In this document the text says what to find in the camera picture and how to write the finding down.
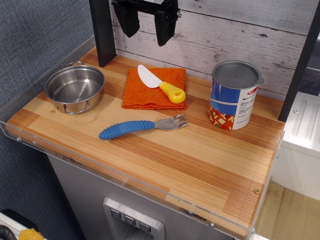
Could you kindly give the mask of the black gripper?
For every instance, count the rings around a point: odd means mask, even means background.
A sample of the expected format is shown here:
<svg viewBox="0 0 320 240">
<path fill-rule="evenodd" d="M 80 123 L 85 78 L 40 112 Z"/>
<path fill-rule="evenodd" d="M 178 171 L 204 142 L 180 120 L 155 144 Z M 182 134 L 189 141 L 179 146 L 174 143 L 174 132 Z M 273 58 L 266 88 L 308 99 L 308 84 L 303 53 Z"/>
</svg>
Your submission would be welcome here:
<svg viewBox="0 0 320 240">
<path fill-rule="evenodd" d="M 115 15 L 123 33 L 131 38 L 140 28 L 138 12 L 154 15 L 157 43 L 164 46 L 175 35 L 176 21 L 180 17 L 177 0 L 161 3 L 146 0 L 112 0 Z"/>
</svg>

